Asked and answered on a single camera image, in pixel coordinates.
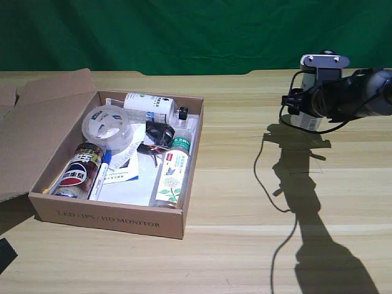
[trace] black object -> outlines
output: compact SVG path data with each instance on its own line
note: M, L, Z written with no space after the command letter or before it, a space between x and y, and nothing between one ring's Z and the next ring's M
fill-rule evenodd
M304 55L301 71L294 75L288 95L282 96L282 107L288 106L291 115L302 111L316 118L329 118L330 123L342 123L342 126L365 116L392 115L392 70L360 69L342 78L342 69L349 63L347 57L328 50L320 55ZM309 86L307 89L293 89L294 78L299 73L313 76L313 85L303 82L303 88Z
M10 243L3 238L0 239L0 274L11 264L18 256Z
M168 124L147 121L146 135L154 142L154 146L140 144L137 152L153 156L157 165L155 157L172 146L174 133L174 129Z
M186 121L188 117L188 108L181 106L178 110L178 119Z

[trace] white bottle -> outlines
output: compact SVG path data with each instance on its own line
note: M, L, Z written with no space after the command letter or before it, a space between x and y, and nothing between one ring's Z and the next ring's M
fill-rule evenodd
M188 109L178 107L174 99L154 95L128 93L124 101L125 109L146 112L146 121L162 124L176 124L186 120Z
M189 173L189 150L192 134L178 129L173 137L170 150L162 157L150 206L180 208L186 191L186 179Z

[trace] packing tape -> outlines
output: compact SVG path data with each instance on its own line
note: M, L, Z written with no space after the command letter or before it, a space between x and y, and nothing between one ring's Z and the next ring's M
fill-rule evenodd
M127 112L114 105L99 106L90 111L81 130L89 142L112 154L125 150L134 134Z

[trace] can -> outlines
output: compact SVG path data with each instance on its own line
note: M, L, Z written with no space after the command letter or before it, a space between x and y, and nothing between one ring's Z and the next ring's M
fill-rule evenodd
M102 163L103 155L103 149L95 144L80 144L53 194L88 199Z

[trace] wooden table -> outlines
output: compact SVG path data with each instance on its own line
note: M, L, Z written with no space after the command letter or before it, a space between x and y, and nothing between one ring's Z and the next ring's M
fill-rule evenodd
M392 293L392 118L322 137L282 127L294 72L94 72L99 89L205 98L185 237L43 223L21 197L1 205L2 237L18 257L0 293L270 293L272 262L275 293ZM53 74L1 72L0 86ZM257 175L276 206L296 214L276 210L254 176L262 140Z

